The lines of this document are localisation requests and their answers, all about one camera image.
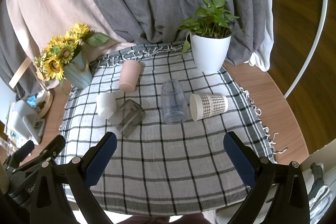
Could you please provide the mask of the pink plastic cup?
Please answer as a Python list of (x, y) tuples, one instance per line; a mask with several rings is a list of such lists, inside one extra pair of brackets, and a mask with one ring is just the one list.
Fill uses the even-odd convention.
[(125, 61), (121, 69), (119, 89), (125, 93), (134, 92), (138, 82), (140, 71), (141, 64), (138, 61)]

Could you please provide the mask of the smoky grey transparent cup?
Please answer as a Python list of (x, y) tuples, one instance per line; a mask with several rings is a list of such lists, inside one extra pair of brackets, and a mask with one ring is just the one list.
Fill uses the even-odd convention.
[(108, 118), (108, 122), (125, 138), (129, 138), (145, 117), (141, 105), (134, 100), (127, 100)]

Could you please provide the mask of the white plastic cup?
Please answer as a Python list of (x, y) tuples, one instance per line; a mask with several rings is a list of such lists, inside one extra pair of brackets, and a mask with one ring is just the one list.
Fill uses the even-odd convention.
[(117, 110), (114, 93), (100, 93), (96, 100), (96, 110), (102, 119), (110, 118)]

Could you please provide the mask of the houndstooth patterned paper cup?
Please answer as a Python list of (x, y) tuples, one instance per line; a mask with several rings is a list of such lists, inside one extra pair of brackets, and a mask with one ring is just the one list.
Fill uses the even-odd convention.
[(210, 118), (228, 110), (228, 99), (221, 94), (191, 94), (190, 113), (194, 121)]

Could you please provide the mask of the clear bluish plastic cup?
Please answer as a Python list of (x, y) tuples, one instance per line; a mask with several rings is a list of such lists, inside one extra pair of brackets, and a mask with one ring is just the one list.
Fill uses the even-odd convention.
[(178, 80), (169, 79), (162, 85), (161, 110), (163, 121), (167, 124), (180, 124), (187, 120), (187, 100)]

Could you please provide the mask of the cluttered side shelf items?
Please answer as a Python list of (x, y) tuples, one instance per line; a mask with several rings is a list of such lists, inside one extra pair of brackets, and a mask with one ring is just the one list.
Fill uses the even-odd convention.
[(6, 117), (5, 133), (7, 133), (7, 131), (13, 132), (23, 140), (31, 140), (35, 145), (39, 145), (42, 141), (46, 123), (46, 120), (43, 117), (49, 111), (54, 97), (45, 84), (38, 79), (37, 74), (34, 72), (32, 61), (29, 57), (22, 62), (20, 67), (14, 73), (13, 77), (9, 81), (9, 87), (12, 89), (15, 88), (28, 68), (30, 68), (34, 76), (37, 78), (38, 83), (44, 91), (45, 96), (42, 97), (44, 108), (40, 112), (37, 112), (24, 100), (19, 100), (15, 103), (11, 102), (9, 104), (9, 110)]

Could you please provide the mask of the checkered grey white tablecloth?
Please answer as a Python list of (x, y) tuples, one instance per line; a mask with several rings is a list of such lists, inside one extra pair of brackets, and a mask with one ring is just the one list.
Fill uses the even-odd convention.
[[(113, 92), (121, 106), (134, 100), (146, 117), (129, 138), (117, 135), (117, 149), (97, 185), (91, 188), (103, 209), (130, 215), (181, 215), (229, 206), (244, 200), (249, 189), (240, 180), (223, 147), (232, 131), (257, 155), (273, 160), (275, 150), (260, 110), (222, 69), (199, 71), (191, 53), (180, 55), (177, 43), (140, 45), (97, 58), (91, 64), (92, 83), (72, 89), (60, 133), (66, 146), (57, 158), (64, 164), (82, 156), (112, 131), (96, 110), (100, 93)], [(141, 64), (135, 91), (119, 89), (122, 65)], [(228, 98), (224, 114), (182, 124), (166, 124), (161, 114), (161, 87), (178, 80), (191, 94), (222, 94)]]

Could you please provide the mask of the teal ribbed flower pot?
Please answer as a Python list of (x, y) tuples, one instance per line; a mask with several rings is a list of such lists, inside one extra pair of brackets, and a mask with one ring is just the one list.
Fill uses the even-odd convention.
[(64, 66), (64, 77), (78, 89), (85, 89), (91, 84), (93, 76), (89, 68), (89, 62), (83, 51), (80, 51)]

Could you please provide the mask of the artificial sunflower bouquet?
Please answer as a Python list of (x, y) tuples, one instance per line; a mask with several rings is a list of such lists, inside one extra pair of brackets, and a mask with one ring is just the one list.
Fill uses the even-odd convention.
[(38, 79), (44, 82), (58, 80), (59, 84), (63, 85), (66, 80), (64, 66), (80, 51), (84, 53), (85, 45), (96, 47), (109, 39), (110, 37), (106, 34), (91, 31), (87, 24), (75, 23), (63, 36), (52, 37), (47, 46), (42, 48), (41, 54), (34, 57), (33, 64)]

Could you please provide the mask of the white plant pot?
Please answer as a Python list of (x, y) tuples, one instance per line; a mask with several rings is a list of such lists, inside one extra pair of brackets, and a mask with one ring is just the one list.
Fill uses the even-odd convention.
[(231, 36), (227, 38), (191, 37), (191, 50), (196, 67), (204, 73), (217, 73), (226, 59)]

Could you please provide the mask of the green pothos plant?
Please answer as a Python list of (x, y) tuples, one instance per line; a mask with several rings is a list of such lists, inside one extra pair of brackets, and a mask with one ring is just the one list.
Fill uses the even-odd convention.
[(188, 41), (188, 36), (197, 35), (204, 38), (222, 39), (235, 34), (236, 32), (244, 32), (249, 36), (244, 28), (233, 32), (229, 24), (234, 19), (239, 19), (239, 16), (233, 15), (229, 10), (225, 9), (226, 0), (202, 0), (205, 8), (200, 7), (195, 11), (194, 17), (184, 19), (179, 30), (188, 30), (181, 56), (188, 52), (191, 48), (191, 42)]

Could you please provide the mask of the beige pink curtain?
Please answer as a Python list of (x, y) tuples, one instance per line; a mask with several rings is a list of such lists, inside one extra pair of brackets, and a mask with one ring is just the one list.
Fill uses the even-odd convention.
[(84, 47), (89, 61), (134, 46), (112, 30), (94, 0), (6, 0), (6, 7), (15, 35), (31, 59), (52, 37), (64, 35), (75, 23), (88, 24), (110, 37), (100, 46)]

